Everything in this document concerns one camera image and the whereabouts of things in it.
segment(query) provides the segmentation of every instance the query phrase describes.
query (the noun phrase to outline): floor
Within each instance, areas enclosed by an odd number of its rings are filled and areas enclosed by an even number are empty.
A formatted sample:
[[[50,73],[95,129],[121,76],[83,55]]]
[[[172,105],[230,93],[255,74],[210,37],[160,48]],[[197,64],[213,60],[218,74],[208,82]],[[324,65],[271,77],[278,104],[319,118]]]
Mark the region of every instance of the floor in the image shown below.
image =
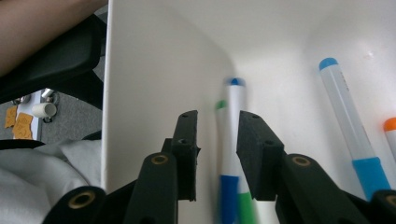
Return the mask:
[[[107,8],[101,8],[97,15],[106,14]],[[105,57],[94,70],[103,80]],[[12,106],[11,102],[0,105],[0,140],[12,139],[12,129],[5,129],[6,111]],[[66,138],[78,140],[84,136],[102,129],[102,111],[80,101],[77,98],[60,93],[58,112],[52,123],[42,123],[41,142],[54,143]]]

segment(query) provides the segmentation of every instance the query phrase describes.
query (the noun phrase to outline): blue cap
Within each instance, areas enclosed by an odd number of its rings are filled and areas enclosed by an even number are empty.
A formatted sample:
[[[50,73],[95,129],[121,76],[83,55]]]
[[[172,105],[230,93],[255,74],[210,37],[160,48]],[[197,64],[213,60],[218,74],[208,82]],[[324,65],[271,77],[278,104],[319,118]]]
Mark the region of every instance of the blue cap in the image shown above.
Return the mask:
[[[245,86],[245,80],[241,77],[229,78],[226,83],[230,86]]]
[[[326,68],[330,65],[335,65],[335,64],[338,64],[338,62],[334,58],[323,59],[319,64],[319,70],[322,70],[323,68]]]

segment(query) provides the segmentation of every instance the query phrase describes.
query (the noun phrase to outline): white sheet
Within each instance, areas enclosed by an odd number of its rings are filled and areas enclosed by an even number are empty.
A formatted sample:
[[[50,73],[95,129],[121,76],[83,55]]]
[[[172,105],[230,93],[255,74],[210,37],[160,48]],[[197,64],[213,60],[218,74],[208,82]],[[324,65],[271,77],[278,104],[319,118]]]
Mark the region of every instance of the white sheet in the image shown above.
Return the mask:
[[[0,223],[41,223],[66,192],[100,183],[100,141],[0,151]]]

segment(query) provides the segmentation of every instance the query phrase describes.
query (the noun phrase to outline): office chair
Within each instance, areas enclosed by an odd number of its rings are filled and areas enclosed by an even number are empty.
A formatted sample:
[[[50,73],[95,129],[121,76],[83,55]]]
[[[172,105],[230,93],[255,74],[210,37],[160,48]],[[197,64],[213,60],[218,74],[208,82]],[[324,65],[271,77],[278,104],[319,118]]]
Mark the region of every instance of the office chair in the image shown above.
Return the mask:
[[[104,40],[106,24],[90,16],[0,77],[0,104],[50,88],[102,109],[104,85],[92,69]]]

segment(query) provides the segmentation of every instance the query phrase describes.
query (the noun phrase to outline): pen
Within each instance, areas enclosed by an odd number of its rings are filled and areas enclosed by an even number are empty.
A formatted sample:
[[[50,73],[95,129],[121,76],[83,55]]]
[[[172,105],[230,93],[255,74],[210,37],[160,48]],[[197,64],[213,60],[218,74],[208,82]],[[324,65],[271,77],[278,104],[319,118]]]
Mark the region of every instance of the pen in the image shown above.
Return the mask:
[[[346,139],[353,167],[366,199],[371,200],[377,190],[390,189],[381,161],[371,147],[338,62],[334,58],[324,59],[319,64],[319,71]]]
[[[239,113],[246,109],[246,86],[242,78],[231,78],[225,99],[217,104],[219,133],[222,137],[220,175],[221,223],[256,223],[248,182],[236,155]]]
[[[384,131],[387,136],[393,159],[396,160],[396,118],[387,119],[384,123]]]

